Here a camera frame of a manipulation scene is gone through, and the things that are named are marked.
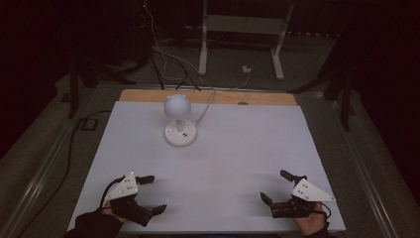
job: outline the hand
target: hand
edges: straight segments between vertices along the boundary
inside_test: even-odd
[[[105,215],[112,215],[112,216],[114,216],[115,218],[117,218],[122,223],[124,223],[124,222],[127,221],[126,218],[119,217],[118,215],[114,214],[114,212],[112,212],[111,202],[109,202],[109,201],[107,201],[105,203],[104,207],[102,208],[101,213],[102,214],[105,214]]]
[[[322,204],[317,202],[314,210],[322,211]],[[304,236],[321,230],[326,224],[325,215],[320,213],[311,213],[308,217],[294,218],[294,221]]]

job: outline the black cloth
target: black cloth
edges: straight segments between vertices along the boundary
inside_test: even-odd
[[[63,238],[115,238],[124,223],[100,210],[77,216],[73,229]]]
[[[330,236],[330,234],[328,233],[328,226],[330,225],[329,222],[327,222],[324,226],[324,228],[322,228],[321,230],[312,233],[310,235],[307,236],[303,236],[303,238],[337,238],[335,236]]]

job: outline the cable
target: cable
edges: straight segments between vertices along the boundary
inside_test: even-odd
[[[216,95],[216,91],[213,91],[212,94],[210,95],[210,99],[207,103],[206,108],[204,109],[203,113],[201,113],[201,116],[195,121],[196,125],[198,125],[201,122],[201,120],[203,119],[204,115],[206,114],[207,110],[210,107],[210,104],[213,102],[213,98],[214,98],[215,95]]]
[[[28,228],[33,224],[33,222],[37,219],[37,217],[44,211],[44,209],[50,204],[50,202],[53,200],[53,198],[58,194],[58,191],[61,189],[62,185],[64,184],[65,180],[67,179],[68,173],[70,171],[70,166],[71,166],[71,152],[72,152],[72,146],[73,146],[73,141],[74,141],[74,136],[76,134],[76,132],[80,129],[80,126],[86,122],[87,120],[91,119],[90,117],[99,114],[99,113],[105,113],[105,112],[110,112],[110,111],[98,111],[95,113],[92,113],[84,118],[80,118],[77,122],[77,125],[74,127],[72,133],[71,133],[71,137],[70,137],[70,143],[68,146],[68,153],[67,153],[67,163],[66,163],[66,168],[65,168],[65,172],[64,172],[64,176],[61,178],[61,181],[59,182],[58,186],[55,188],[55,190],[53,191],[52,195],[49,197],[49,199],[47,199],[47,201],[43,204],[43,206],[38,210],[37,213],[35,213],[35,215],[32,217],[32,219],[30,221],[28,221],[28,223],[25,225],[25,227],[21,230],[21,232],[16,236],[17,238],[20,238],[24,235],[24,233],[28,230]]]

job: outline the metal stand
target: metal stand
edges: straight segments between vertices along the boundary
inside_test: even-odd
[[[78,77],[80,76],[80,79],[85,87],[95,87],[98,83],[98,79],[96,78],[93,69],[108,74],[111,78],[122,84],[136,84],[81,52],[71,52],[69,54],[70,112],[68,118],[72,118],[74,116],[79,104]]]

